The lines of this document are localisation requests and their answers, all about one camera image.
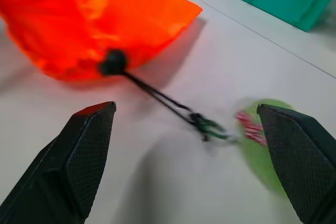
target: white table surface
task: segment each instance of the white table surface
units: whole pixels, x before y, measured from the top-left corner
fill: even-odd
[[[295,56],[295,40],[278,46],[211,2],[192,1],[204,8],[199,19],[137,74],[233,131],[241,104],[276,98],[336,136],[336,80]],[[231,5],[224,1],[221,8],[234,13],[238,3],[226,1]],[[269,27],[271,18],[250,10],[249,24],[283,32],[284,25]],[[307,36],[296,33],[298,43]],[[117,112],[108,160],[86,223],[300,223],[290,203],[248,168],[239,146],[210,148],[126,80],[80,86],[53,80],[29,63],[4,29],[0,36],[1,201],[73,113],[112,100]],[[318,48],[328,51],[327,45]]]

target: orange fabric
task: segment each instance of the orange fabric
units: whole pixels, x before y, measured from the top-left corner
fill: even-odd
[[[8,32],[42,71],[60,80],[100,78],[110,48],[134,68],[151,60],[202,9],[187,0],[0,0]]]

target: textured rubber pad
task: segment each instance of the textured rubber pad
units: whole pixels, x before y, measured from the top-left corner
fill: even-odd
[[[312,117],[261,105],[271,160],[303,223],[336,223],[336,140]]]

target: black drawstring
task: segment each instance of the black drawstring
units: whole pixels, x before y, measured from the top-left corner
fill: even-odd
[[[140,89],[145,91],[151,97],[156,99],[159,103],[164,105],[170,111],[172,111],[175,115],[180,117],[186,123],[193,126],[198,132],[203,136],[203,141],[209,141],[209,135],[216,136],[221,139],[227,139],[227,135],[224,134],[225,130],[220,127],[217,123],[204,118],[201,114],[196,113],[192,109],[188,108],[175,101],[174,99],[168,97],[166,94],[160,92],[159,90],[151,87],[147,83],[143,82],[139,78],[125,71],[127,66],[127,58],[123,51],[121,50],[111,50],[107,55],[106,60],[99,66],[100,72],[104,76],[114,76],[114,75],[122,75],[127,79],[136,84]],[[178,109],[182,109],[188,112],[188,116],[184,116],[177,109],[173,108],[172,105],[176,106]],[[214,133],[213,130],[217,130],[222,135],[218,133]]]

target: drawstring bag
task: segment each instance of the drawstring bag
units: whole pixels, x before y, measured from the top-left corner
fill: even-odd
[[[101,78],[109,49],[128,69],[153,59],[202,11],[187,0],[0,0],[0,15],[20,49],[59,80]]]

